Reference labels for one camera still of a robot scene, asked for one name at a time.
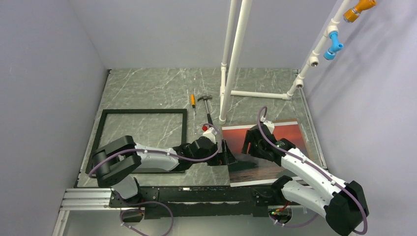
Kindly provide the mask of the orange handled screwdriver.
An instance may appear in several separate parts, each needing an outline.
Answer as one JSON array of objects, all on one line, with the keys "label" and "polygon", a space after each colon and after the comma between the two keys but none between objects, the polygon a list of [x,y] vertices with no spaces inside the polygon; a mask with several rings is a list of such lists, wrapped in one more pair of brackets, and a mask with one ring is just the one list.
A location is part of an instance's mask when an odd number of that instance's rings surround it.
[{"label": "orange handled screwdriver", "polygon": [[196,101],[195,101],[194,94],[190,95],[190,102],[191,102],[191,106],[192,106],[192,109],[193,109],[193,115],[195,116],[196,115]]}]

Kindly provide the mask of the black wooden picture frame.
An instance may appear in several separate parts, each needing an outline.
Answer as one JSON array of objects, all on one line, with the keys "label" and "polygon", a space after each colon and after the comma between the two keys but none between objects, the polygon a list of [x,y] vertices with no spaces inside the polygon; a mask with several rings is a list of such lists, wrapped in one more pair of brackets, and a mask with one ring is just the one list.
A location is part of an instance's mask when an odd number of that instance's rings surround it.
[{"label": "black wooden picture frame", "polygon": [[154,148],[176,147],[187,141],[186,109],[104,109],[88,153],[85,173],[92,169],[93,152],[124,135]]}]

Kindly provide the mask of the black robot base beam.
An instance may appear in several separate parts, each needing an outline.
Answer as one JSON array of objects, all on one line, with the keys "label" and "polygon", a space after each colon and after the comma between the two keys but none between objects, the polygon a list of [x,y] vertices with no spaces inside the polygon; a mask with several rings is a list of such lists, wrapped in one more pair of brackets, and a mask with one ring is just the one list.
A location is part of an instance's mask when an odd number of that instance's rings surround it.
[{"label": "black robot base beam", "polygon": [[282,208],[287,201],[270,186],[194,186],[194,187],[141,187],[141,197],[134,200],[120,200],[111,193],[110,208],[144,206],[145,219],[169,217],[162,203],[170,208],[175,217],[251,215],[268,217],[271,210]]}]

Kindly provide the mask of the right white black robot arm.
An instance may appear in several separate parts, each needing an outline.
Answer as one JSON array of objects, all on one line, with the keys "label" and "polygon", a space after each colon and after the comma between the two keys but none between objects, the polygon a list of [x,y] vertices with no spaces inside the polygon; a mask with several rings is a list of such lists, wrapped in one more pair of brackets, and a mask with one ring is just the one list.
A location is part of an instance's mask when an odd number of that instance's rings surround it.
[{"label": "right white black robot arm", "polygon": [[271,161],[307,183],[304,186],[293,177],[279,177],[271,184],[271,198],[275,203],[298,203],[323,217],[341,236],[367,232],[369,210],[362,186],[332,176],[289,140],[277,140],[265,123],[246,132],[242,153]]}]

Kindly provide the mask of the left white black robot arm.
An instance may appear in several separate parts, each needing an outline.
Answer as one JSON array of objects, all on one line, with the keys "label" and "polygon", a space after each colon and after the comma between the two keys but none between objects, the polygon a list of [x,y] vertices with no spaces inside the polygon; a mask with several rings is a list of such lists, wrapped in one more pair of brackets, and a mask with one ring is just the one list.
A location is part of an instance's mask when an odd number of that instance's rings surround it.
[{"label": "left white black robot arm", "polygon": [[94,152],[88,175],[97,180],[99,187],[112,188],[133,207],[143,198],[138,180],[131,176],[135,170],[182,172],[195,163],[222,166],[236,164],[237,160],[225,140],[218,143],[201,136],[192,143],[162,149],[141,145],[126,135]]}]

